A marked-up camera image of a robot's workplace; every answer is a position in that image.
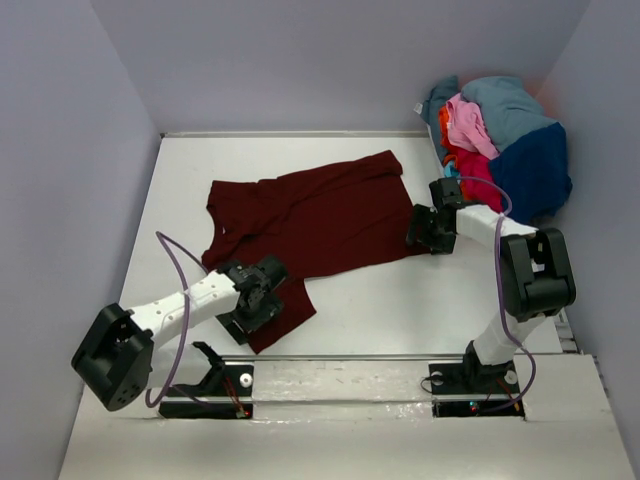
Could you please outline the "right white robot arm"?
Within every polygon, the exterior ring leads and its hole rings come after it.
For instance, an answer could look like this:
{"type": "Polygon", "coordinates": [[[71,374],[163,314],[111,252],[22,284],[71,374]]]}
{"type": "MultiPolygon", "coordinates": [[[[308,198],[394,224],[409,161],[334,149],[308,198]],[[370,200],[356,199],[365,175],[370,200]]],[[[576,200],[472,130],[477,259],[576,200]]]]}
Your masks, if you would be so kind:
{"type": "Polygon", "coordinates": [[[505,203],[498,213],[464,198],[460,180],[441,178],[429,185],[432,204],[417,204],[406,236],[410,246],[433,255],[453,252],[465,237],[493,255],[498,312],[471,340],[458,363],[433,364],[426,382],[436,395],[484,394],[514,374],[514,356],[546,318],[576,299],[576,285],[562,232],[537,229],[511,219],[513,202],[500,187],[505,203]]]}

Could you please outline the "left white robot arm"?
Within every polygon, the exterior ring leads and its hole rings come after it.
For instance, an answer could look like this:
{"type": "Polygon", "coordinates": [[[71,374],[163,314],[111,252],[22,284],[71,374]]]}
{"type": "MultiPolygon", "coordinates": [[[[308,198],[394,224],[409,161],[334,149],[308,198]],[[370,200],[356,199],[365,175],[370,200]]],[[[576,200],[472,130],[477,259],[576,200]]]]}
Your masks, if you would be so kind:
{"type": "Polygon", "coordinates": [[[276,289],[287,279],[285,265],[269,255],[255,265],[230,261],[202,280],[160,300],[125,310],[101,309],[71,360],[71,366],[106,410],[118,411],[150,387],[158,351],[179,339],[185,350],[191,327],[216,319],[243,345],[249,335],[284,309],[276,289]]]}

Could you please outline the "maroon t shirt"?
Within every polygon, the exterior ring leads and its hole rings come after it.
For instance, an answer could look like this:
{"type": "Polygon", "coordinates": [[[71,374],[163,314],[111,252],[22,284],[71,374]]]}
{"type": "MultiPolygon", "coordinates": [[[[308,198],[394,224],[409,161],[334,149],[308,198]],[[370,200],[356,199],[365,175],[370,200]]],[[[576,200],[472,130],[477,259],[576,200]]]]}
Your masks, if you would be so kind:
{"type": "Polygon", "coordinates": [[[284,310],[248,336],[259,353],[316,313],[305,282],[428,253],[409,246],[413,203],[391,151],[257,182],[214,181],[206,209],[214,224],[201,257],[214,270],[230,260],[280,260],[284,310]]]}

